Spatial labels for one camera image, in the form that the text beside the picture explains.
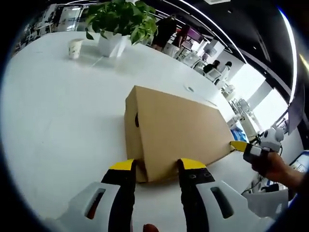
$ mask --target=ceiling light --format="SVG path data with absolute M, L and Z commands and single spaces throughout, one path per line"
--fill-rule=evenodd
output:
M 184 22 L 180 21 L 180 20 L 179 20 L 179 19 L 177 19 L 177 18 L 176 18 L 176 20 L 177 20 L 178 22 L 181 22 L 181 23 L 185 24 Z
M 71 4 L 71 3 L 75 3 L 75 2 L 80 2 L 80 1 L 86 1 L 86 0 L 71 1 L 71 2 L 66 3 L 66 5 Z
M 162 11 L 160 11 L 160 10 L 157 10 L 157 9 L 156 9 L 155 11 L 158 11 L 158 12 L 160 12 L 160 13 L 166 15 L 166 16 L 169 16 L 167 13 L 164 13 L 164 12 L 162 12 Z
M 158 14 L 156 14 L 156 15 L 161 16 L 162 18 L 168 17 L 168 16 L 166 16 L 166 15 L 164 15 L 164 14 L 161 14 L 161 13 L 158 13 Z
M 301 61 L 304 63 L 304 66 L 306 67 L 307 71 L 309 72 L 308 62 L 305 60 L 305 58 L 301 54 L 299 54 L 299 57 L 300 57 Z
M 155 17 L 158 17 L 158 18 L 163 18 L 162 16 L 159 16 L 159 15 L 155 15 L 155 14 L 153 14 L 153 13 L 150 13 L 150 12 L 148 12 L 149 14 L 151 14 L 151 15 L 153 15 L 153 16 L 155 16 Z
M 291 103 L 295 95 L 296 82 L 297 82 L 297 51 L 296 51 L 296 44 L 295 44 L 292 27 L 289 23 L 289 20 L 287 19 L 287 17 L 284 15 L 284 13 L 280 9 L 279 11 L 283 17 L 286 29 L 289 34 L 291 49 L 292 49 L 292 56 L 293 56 L 293 82 L 292 82 L 291 96 L 290 96 L 290 101 L 289 101 L 289 103 Z
M 232 39 L 230 37 L 228 37 L 228 35 L 208 16 L 206 16 L 203 12 L 201 12 L 198 8 L 196 8 L 195 6 L 187 3 L 184 0 L 178 0 L 181 1 L 182 3 L 186 4 L 187 6 L 191 7 L 193 10 L 195 10 L 196 12 L 200 13 L 200 15 L 202 15 L 203 17 L 205 17 L 209 22 L 211 22 L 230 42 L 231 44 L 235 47 L 235 49 L 239 52 L 240 56 L 242 57 L 242 59 L 245 61 L 245 63 L 247 63 L 247 60 L 245 59 L 245 57 L 243 56 L 243 54 L 240 52 L 240 50 L 238 49 L 238 47 L 236 46 L 236 44 L 232 41 Z
M 214 5 L 218 3 L 228 2 L 231 0 L 204 0 L 204 1 L 207 2 L 209 5 Z
M 169 1 L 163 0 L 163 2 L 166 2 L 167 4 L 172 5 L 172 6 L 176 7 L 176 8 L 178 8 L 178 9 L 182 10 L 183 12 L 186 12 L 188 15 L 190 15 L 189 12 L 185 11 L 183 8 L 181 8 L 181 7 L 179 7 L 179 6 L 176 6 L 176 5 L 173 4 L 173 3 L 170 3 Z

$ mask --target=robotic hand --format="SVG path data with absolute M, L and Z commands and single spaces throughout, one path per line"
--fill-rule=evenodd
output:
M 225 182 L 215 181 L 204 164 L 191 159 L 177 164 L 188 232 L 261 232 L 273 222 L 254 214 L 247 200 Z M 75 196 L 61 217 L 45 220 L 46 226 L 60 232 L 132 231 L 135 165 L 133 159 L 115 164 L 101 183 Z
M 279 153 L 281 141 L 284 139 L 284 128 L 270 128 L 263 132 L 259 139 L 259 146 L 248 144 L 242 141 L 232 141 L 230 144 L 238 151 L 243 152 L 245 161 L 255 166 L 256 170 L 265 176 L 270 168 L 270 162 L 267 158 L 268 153 L 275 151 Z

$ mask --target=white table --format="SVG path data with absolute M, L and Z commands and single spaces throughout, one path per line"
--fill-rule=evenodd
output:
M 74 195 L 126 160 L 125 98 L 134 85 L 212 102 L 226 121 L 234 115 L 213 83 L 165 54 L 138 44 L 119 59 L 100 58 L 88 45 L 94 42 L 85 41 L 82 56 L 73 61 L 67 53 L 75 38 L 85 38 L 84 32 L 46 34 L 29 44 L 10 61 L 2 87 L 8 165 L 21 194 L 42 218 L 61 215 Z M 239 192 L 254 175 L 237 152 L 209 170 Z M 177 182 L 137 186 L 134 231 L 146 223 L 160 231 L 186 231 L 180 195 Z

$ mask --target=paper cup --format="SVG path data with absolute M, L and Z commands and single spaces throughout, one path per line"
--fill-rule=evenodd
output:
M 81 52 L 83 39 L 74 39 L 69 42 L 69 57 L 77 59 Z

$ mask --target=window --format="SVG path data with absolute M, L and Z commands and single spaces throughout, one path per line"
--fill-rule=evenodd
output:
M 201 45 L 200 43 L 198 43 L 198 42 L 196 42 L 196 41 L 193 41 L 191 50 L 192 50 L 192 51 L 197 51 L 198 48 L 200 47 L 200 45 Z
M 265 77 L 254 67 L 245 64 L 232 77 L 230 84 L 235 87 L 238 99 L 243 98 L 247 101 L 265 81 Z
M 261 129 L 265 131 L 279 119 L 287 108 L 288 104 L 283 97 L 276 89 L 273 89 L 253 110 L 253 113 L 261 125 Z

